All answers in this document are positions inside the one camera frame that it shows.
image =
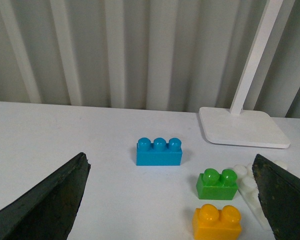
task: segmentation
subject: blue toy block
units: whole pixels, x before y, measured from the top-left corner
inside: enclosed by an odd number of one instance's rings
[[[179,166],[182,149],[180,139],[174,137],[166,142],[161,137],[151,143],[149,138],[140,138],[136,144],[137,166]]]

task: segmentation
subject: white table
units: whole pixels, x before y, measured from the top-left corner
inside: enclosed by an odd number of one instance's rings
[[[84,152],[91,171],[69,240],[191,240],[195,208],[206,203],[239,209],[240,240],[273,240],[238,192],[199,200],[196,182],[206,168],[247,165],[258,153],[300,177],[300,119],[274,121],[289,148],[211,144],[197,113],[0,102],[0,209]],[[136,166],[141,137],[179,138],[181,166]]]

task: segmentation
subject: curtain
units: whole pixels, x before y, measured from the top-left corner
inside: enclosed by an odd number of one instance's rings
[[[0,0],[0,101],[229,108],[266,0]],[[284,0],[243,105],[300,118],[300,0]]]

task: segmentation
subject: yellow toy block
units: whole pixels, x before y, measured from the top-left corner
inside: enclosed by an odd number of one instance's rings
[[[211,204],[196,208],[193,219],[195,240],[236,240],[241,233],[241,215],[234,206],[218,210]]]

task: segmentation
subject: green toy block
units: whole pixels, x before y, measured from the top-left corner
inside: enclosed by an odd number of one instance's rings
[[[232,169],[224,169],[221,174],[213,168],[200,173],[196,183],[199,199],[232,200],[238,190],[237,174]]]

